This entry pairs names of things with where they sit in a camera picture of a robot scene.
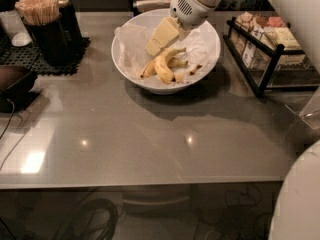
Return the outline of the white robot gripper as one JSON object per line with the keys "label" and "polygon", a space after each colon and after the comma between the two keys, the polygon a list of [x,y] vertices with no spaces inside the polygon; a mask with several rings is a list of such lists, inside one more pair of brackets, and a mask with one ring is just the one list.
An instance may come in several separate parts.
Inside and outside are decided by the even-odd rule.
{"label": "white robot gripper", "polygon": [[150,56],[156,56],[179,36],[180,25],[183,28],[201,25],[215,7],[216,0],[171,0],[172,17],[161,20],[145,46],[146,52]]}

